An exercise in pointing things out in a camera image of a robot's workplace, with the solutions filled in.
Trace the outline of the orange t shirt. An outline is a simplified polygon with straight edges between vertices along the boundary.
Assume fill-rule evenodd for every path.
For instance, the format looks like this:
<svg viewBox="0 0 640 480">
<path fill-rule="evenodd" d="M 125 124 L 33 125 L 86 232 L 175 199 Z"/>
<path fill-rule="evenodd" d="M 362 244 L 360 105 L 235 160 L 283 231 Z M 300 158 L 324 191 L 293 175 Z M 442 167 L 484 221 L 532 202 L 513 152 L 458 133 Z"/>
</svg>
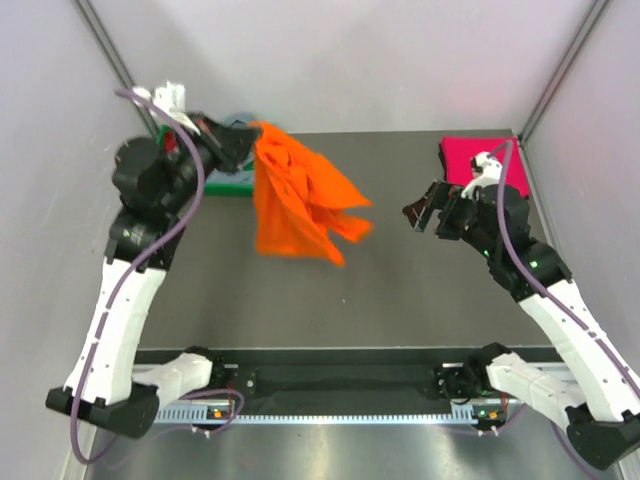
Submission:
<svg viewBox="0 0 640 480">
<path fill-rule="evenodd" d="M 284 130 L 262 121 L 254 144 L 255 247 L 262 255 L 345 265 L 332 232 L 359 243 L 374 224 L 348 213 L 373 203 L 329 161 Z"/>
</svg>

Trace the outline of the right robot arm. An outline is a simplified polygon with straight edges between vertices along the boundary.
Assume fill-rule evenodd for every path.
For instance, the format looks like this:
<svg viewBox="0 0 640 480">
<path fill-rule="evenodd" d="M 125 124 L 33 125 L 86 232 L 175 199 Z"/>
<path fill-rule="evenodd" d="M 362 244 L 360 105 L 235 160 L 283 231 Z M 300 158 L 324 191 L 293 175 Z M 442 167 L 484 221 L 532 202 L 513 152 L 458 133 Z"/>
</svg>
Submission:
<svg viewBox="0 0 640 480">
<path fill-rule="evenodd" d="M 463 363 L 469 393 L 517 398 L 564 430 L 587 464 L 609 468 L 639 448 L 638 375 L 589 312 L 557 251 L 531 235 L 527 199 L 511 186 L 490 185 L 469 198 L 462 192 L 435 181 L 402 213 L 416 232 L 436 216 L 439 238 L 478 251 L 493 280 L 541 328 L 575 379 L 568 386 L 492 343 Z"/>
</svg>

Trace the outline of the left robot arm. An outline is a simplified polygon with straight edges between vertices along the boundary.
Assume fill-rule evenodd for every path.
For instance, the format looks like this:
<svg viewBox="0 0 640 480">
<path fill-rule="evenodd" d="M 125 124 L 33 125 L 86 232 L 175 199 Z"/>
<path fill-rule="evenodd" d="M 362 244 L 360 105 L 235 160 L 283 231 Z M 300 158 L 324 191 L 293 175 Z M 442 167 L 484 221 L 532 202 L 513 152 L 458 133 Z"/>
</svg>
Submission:
<svg viewBox="0 0 640 480">
<path fill-rule="evenodd" d="M 121 209 L 109 229 L 100 294 L 81 355 L 64 385 L 51 389 L 47 408 L 118 436 L 143 437 L 157 413 L 199 390 L 226 387 L 223 361 L 190 347 L 143 374 L 133 372 L 150 306 L 171 267 L 198 184 L 214 171 L 237 172 L 260 131 L 226 126 L 191 113 L 196 130 L 174 149 L 151 137 L 126 140 L 115 153 L 112 182 Z"/>
</svg>

